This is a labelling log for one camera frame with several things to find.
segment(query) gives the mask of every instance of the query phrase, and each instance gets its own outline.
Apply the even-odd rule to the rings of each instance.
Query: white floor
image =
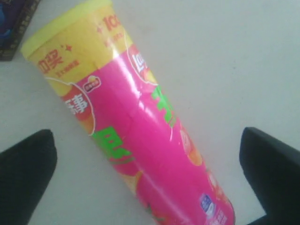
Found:
[[[81,0],[42,0],[30,36]],[[255,126],[300,149],[300,2],[115,0],[115,9],[234,204],[237,225],[264,214],[240,167]],[[30,225],[153,225],[42,75],[0,63],[0,149],[42,128],[59,162]]]

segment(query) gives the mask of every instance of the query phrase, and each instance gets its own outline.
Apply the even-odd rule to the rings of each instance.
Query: yellow lid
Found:
[[[21,53],[28,59],[40,46],[66,27],[75,23],[90,12],[97,10],[97,8],[110,4],[112,4],[111,0],[87,0],[86,2],[77,5],[37,31],[23,44]]]

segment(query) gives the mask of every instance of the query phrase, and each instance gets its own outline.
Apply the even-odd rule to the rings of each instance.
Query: blue printed logo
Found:
[[[203,194],[200,197],[200,205],[208,218],[211,218],[214,216],[215,211],[216,211],[216,206],[212,202],[211,198],[208,195]]]

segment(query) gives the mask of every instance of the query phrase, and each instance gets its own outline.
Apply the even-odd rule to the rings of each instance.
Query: orange fruit illustration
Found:
[[[197,166],[202,165],[202,163],[203,163],[202,156],[201,156],[200,152],[198,151],[198,149],[195,147],[192,139],[189,137],[189,135],[187,134],[184,127],[181,127],[180,135],[181,135],[184,151],[187,154],[187,157],[189,158],[189,160],[194,165],[197,165]]]
[[[136,195],[137,184],[138,184],[142,174],[143,174],[142,171],[137,172],[136,175],[134,175],[134,176],[128,176],[128,175],[121,174],[122,179],[125,181],[127,187],[134,195]]]
[[[217,200],[222,200],[222,201],[228,203],[229,199],[227,198],[224,191],[222,190],[219,183],[217,182],[216,178],[214,177],[214,175],[211,173],[211,171],[209,169],[207,169],[207,175],[209,178],[210,186],[213,189],[213,191],[217,197]]]

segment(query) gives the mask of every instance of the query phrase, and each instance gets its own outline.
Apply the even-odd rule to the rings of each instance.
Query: food packaging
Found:
[[[89,0],[23,46],[159,225],[233,225],[233,207],[109,0]]]

